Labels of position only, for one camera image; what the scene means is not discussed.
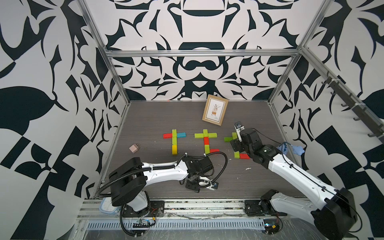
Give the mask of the yellow block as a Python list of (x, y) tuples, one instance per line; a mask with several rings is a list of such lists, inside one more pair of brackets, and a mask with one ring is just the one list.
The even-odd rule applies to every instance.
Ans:
[(176, 156), (178, 154), (178, 148), (177, 145), (172, 145), (172, 155)]

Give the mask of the lime block top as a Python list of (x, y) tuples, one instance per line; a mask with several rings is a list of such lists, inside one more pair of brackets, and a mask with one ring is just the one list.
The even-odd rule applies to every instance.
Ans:
[(200, 134), (195, 134), (195, 139), (203, 139), (205, 136), (204, 134), (200, 133)]

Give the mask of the teal block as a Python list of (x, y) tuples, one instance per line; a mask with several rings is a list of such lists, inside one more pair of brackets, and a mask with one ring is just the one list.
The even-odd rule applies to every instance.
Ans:
[(177, 138), (185, 138), (186, 136), (186, 133), (177, 133)]

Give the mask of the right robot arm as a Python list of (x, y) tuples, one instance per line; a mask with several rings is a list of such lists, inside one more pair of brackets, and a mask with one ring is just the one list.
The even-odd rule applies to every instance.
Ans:
[(312, 176), (272, 145), (264, 145), (259, 131), (235, 123), (237, 138), (231, 141), (236, 152), (245, 152), (255, 163), (279, 175), (307, 197), (307, 200), (270, 190), (263, 195), (276, 212), (313, 224), (329, 240), (342, 240), (361, 218), (353, 194)]

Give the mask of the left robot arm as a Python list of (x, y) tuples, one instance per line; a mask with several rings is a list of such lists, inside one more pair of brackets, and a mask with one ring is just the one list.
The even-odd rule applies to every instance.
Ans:
[(146, 186), (167, 181), (187, 181), (190, 189), (199, 192), (204, 185), (211, 186), (209, 174), (214, 167), (209, 159), (184, 155), (171, 163), (143, 163), (139, 157), (132, 158), (109, 174), (111, 204), (113, 207), (130, 207), (134, 214), (144, 215), (150, 210), (150, 199), (144, 191)]

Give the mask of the blue cloth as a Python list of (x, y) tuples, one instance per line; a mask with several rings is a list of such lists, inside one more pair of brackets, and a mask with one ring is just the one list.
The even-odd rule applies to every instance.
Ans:
[(293, 150), (294, 155), (301, 156), (305, 153), (305, 150), (301, 146), (294, 146), (292, 144), (289, 144), (287, 142), (282, 143), (277, 147), (279, 151), (281, 151), (284, 155), (288, 153), (289, 149)]

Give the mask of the left circuit board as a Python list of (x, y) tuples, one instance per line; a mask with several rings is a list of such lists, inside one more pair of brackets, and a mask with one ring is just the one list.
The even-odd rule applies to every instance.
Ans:
[(138, 228), (151, 228), (156, 224), (156, 219), (153, 218), (152, 220), (139, 220), (137, 223), (132, 224), (132, 228), (138, 229)]

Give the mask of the circuit board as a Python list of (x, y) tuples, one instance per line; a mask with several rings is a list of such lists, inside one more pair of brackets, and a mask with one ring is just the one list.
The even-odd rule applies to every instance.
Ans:
[(153, 218), (152, 220), (139, 220), (137, 223), (132, 224), (132, 228), (138, 229), (138, 228), (151, 228), (156, 224), (156, 219)]
[(281, 230), (281, 227), (276, 224), (265, 223), (264, 227), (265, 227), (265, 230), (263, 231), (263, 233), (270, 236), (275, 235)]

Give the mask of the right circuit board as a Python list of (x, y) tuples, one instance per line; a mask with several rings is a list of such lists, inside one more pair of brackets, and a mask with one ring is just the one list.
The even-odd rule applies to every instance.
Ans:
[(264, 227), (265, 227), (265, 230), (263, 231), (263, 233), (270, 236), (275, 235), (281, 230), (281, 227), (276, 224), (265, 223)]

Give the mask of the clear container blue lid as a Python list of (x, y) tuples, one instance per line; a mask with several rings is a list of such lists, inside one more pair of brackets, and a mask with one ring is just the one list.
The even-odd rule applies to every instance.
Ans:
[(114, 207), (112, 205), (112, 198), (103, 198), (99, 206), (99, 210), (106, 215), (117, 215), (120, 211), (120, 207)]

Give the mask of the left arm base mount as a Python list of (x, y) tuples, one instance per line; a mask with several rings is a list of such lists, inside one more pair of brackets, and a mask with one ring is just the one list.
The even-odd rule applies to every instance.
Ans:
[(133, 208), (125, 205), (123, 208), (123, 218), (140, 218), (140, 217), (162, 217), (164, 215), (165, 202), (164, 201), (150, 201), (148, 206), (135, 212)]

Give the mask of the wooden picture frame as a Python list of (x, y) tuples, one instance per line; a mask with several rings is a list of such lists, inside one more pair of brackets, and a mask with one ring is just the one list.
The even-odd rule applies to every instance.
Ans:
[(208, 95), (202, 120), (221, 126), (224, 120), (229, 100), (218, 96)]

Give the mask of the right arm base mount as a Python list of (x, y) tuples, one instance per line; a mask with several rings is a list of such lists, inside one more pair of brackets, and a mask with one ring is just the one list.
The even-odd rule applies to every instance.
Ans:
[(245, 200), (245, 214), (249, 217), (280, 217), (288, 214), (277, 212), (269, 201)]

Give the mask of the pink wall charger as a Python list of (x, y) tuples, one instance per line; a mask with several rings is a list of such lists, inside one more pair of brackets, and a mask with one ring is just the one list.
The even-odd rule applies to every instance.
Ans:
[(134, 154), (136, 153), (137, 151), (139, 151), (140, 149), (140, 145), (138, 144), (133, 144), (129, 147), (129, 150)]

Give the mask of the black wall hook rail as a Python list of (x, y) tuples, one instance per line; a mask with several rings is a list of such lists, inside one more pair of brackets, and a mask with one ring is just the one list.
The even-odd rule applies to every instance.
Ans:
[(328, 85), (333, 91), (332, 96), (338, 96), (343, 103), (341, 106), (347, 108), (356, 115), (354, 121), (361, 121), (371, 131), (369, 138), (377, 138), (384, 144), (384, 122), (355, 95), (340, 79), (333, 77), (330, 71), (326, 73), (327, 79), (322, 85)]

